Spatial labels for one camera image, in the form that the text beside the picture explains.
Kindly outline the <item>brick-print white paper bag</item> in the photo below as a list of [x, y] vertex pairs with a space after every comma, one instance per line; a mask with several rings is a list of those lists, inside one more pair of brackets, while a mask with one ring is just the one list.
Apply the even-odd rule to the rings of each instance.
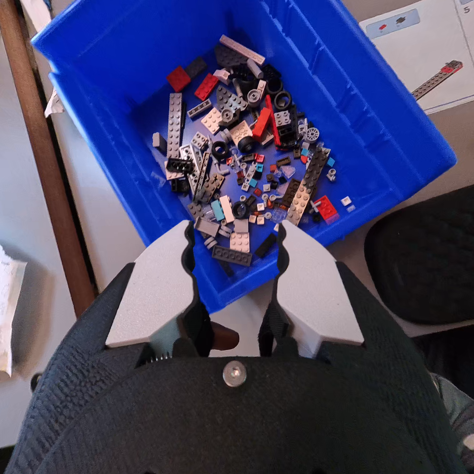
[[26, 266], [0, 247], [0, 371], [8, 377], [13, 372], [13, 321]]

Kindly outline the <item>person's leg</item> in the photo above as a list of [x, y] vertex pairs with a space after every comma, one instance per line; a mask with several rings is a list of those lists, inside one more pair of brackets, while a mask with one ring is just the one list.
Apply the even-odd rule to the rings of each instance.
[[457, 454], [466, 471], [474, 472], [474, 400], [452, 382], [435, 373], [431, 379], [447, 411], [457, 440]]

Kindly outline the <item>brown wooden strip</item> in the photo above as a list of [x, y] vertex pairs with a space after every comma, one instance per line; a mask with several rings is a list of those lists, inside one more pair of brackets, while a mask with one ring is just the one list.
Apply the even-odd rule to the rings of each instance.
[[94, 287], [86, 265], [80, 236], [71, 208], [60, 160], [51, 134], [50, 120], [44, 117], [39, 76], [34, 72], [26, 38], [15, 1], [1, 1], [1, 35], [19, 98], [27, 134], [37, 165], [41, 186], [64, 274], [73, 302], [75, 315], [80, 318], [93, 302]]

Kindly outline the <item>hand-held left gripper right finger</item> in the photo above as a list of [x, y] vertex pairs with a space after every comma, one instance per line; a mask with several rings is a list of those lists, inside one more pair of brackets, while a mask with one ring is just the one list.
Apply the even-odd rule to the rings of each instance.
[[278, 274], [258, 334], [260, 356], [271, 356], [286, 338], [308, 359], [315, 359], [326, 342], [363, 346], [363, 333], [331, 253], [289, 220], [279, 224], [276, 243]]

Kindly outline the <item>open instruction booklet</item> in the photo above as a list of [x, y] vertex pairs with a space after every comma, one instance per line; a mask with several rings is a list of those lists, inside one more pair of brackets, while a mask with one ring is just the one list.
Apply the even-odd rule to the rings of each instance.
[[359, 23], [427, 115], [473, 101], [473, 5], [417, 1]]

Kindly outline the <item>torn white paper scrap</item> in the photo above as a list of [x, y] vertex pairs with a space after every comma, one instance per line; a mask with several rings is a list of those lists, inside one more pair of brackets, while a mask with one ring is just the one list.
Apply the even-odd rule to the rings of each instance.
[[64, 113], [64, 106], [62, 104], [61, 98], [59, 97], [56, 91], [56, 88], [53, 87], [52, 94], [44, 110], [44, 117], [48, 118], [53, 114], [61, 114], [61, 113]]

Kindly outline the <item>blue plastic bin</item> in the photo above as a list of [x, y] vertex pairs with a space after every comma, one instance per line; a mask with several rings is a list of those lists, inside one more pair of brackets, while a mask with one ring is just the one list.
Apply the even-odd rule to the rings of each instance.
[[[320, 131], [336, 180], [323, 195], [340, 214], [298, 227], [323, 246], [410, 198], [456, 164], [442, 134], [340, 1], [76, 1], [32, 41], [51, 80], [146, 246], [182, 220], [152, 135], [167, 135], [167, 76], [198, 56], [214, 73], [222, 35], [281, 73]], [[275, 245], [225, 273], [196, 233], [193, 273], [208, 311], [277, 274]]]

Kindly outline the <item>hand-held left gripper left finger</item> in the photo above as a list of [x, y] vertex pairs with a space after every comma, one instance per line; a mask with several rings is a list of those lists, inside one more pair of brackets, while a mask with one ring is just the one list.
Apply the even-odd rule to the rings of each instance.
[[214, 331], [193, 274], [194, 244], [193, 222], [183, 220], [135, 260], [107, 347], [149, 343], [164, 357], [177, 339], [188, 338], [200, 356], [210, 354]]

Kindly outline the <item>pile of mixed lego bricks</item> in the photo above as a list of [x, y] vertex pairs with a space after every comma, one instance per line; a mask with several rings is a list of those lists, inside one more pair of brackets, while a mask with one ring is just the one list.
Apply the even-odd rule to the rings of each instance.
[[336, 180], [331, 150], [281, 73], [227, 35], [214, 53], [212, 74], [198, 56], [167, 76], [167, 135], [153, 133], [152, 147], [210, 256], [233, 276], [231, 264], [272, 251], [283, 220], [329, 226], [340, 214], [319, 189]]

